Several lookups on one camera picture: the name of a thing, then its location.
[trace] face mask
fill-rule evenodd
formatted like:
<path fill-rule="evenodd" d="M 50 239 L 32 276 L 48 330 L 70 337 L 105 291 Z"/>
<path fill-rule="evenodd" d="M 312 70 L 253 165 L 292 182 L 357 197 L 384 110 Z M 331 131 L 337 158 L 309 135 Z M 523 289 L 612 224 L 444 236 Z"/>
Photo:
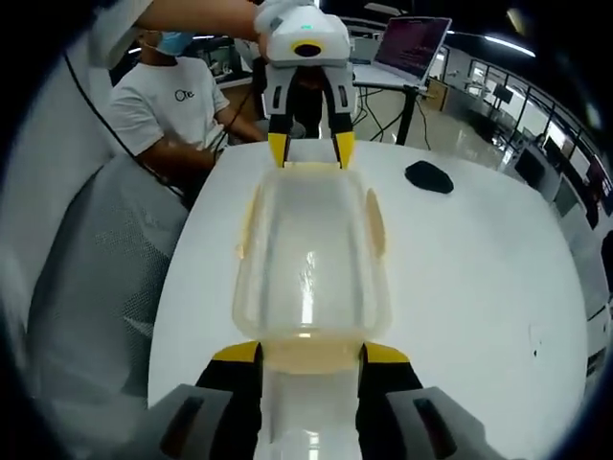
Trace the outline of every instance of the face mask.
<path fill-rule="evenodd" d="M 192 43 L 194 35 L 185 32 L 163 32 L 162 40 L 157 45 L 157 51 L 168 56 L 181 56 L 181 53 Z"/>

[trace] white table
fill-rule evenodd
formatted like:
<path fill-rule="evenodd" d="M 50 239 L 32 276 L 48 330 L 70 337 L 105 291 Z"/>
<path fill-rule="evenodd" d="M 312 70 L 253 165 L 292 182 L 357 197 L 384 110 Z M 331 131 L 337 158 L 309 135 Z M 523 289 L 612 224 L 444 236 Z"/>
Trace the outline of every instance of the white table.
<path fill-rule="evenodd" d="M 355 64 L 353 66 L 353 74 L 355 75 L 353 84 L 356 86 L 371 86 L 391 90 L 401 90 L 405 86 L 415 86 L 403 77 L 391 72 L 385 72 L 371 64 Z"/>
<path fill-rule="evenodd" d="M 290 156 L 314 152 L 334 157 L 318 140 L 294 141 Z M 421 159 L 449 173 L 452 195 L 405 180 Z M 272 168 L 266 144 L 228 149 L 195 203 L 160 301 L 149 404 L 247 341 L 231 314 L 236 249 Z M 587 336 L 573 259 L 545 201 L 499 172 L 417 149 L 358 142 L 351 168 L 375 190 L 388 239 L 393 323 L 377 341 L 479 419 L 506 458 L 549 452 L 581 401 Z"/>

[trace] human hand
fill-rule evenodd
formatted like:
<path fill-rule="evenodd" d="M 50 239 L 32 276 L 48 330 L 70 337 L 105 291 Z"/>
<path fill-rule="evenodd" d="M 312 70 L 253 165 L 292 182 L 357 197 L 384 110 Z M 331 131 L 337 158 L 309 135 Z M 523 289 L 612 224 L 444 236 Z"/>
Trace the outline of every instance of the human hand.
<path fill-rule="evenodd" d="M 260 49 L 260 56 L 262 56 L 264 60 L 268 62 L 268 54 L 267 54 L 268 35 L 267 34 L 260 34 L 258 36 L 258 48 Z"/>

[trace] laptop screen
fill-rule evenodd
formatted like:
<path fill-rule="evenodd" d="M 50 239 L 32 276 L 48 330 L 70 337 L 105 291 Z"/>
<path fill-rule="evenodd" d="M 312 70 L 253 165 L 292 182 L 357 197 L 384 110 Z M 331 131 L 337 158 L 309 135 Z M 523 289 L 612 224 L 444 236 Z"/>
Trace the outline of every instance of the laptop screen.
<path fill-rule="evenodd" d="M 451 20 L 443 17 L 391 19 L 375 61 L 423 79 L 439 52 Z"/>

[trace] laptop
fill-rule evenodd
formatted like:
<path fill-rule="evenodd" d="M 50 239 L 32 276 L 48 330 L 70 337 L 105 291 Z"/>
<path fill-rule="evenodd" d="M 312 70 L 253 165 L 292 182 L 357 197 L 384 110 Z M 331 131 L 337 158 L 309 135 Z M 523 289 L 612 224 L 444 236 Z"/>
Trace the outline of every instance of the laptop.
<path fill-rule="evenodd" d="M 449 27 L 451 19 L 445 17 L 390 19 L 373 63 L 354 67 L 356 80 L 424 87 Z"/>

